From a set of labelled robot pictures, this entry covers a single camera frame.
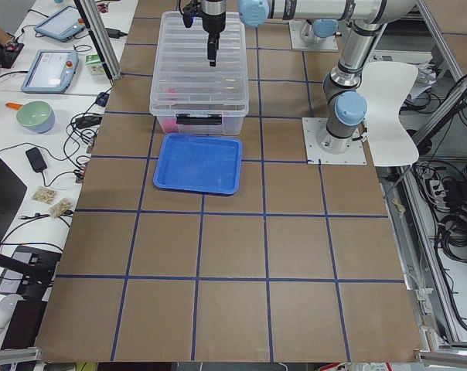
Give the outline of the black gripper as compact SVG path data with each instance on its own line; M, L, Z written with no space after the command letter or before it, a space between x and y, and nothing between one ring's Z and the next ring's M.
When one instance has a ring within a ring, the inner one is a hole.
M225 29L226 21L225 0L202 0L202 26L209 33L207 40L207 59L211 67L216 66L219 49L220 34Z

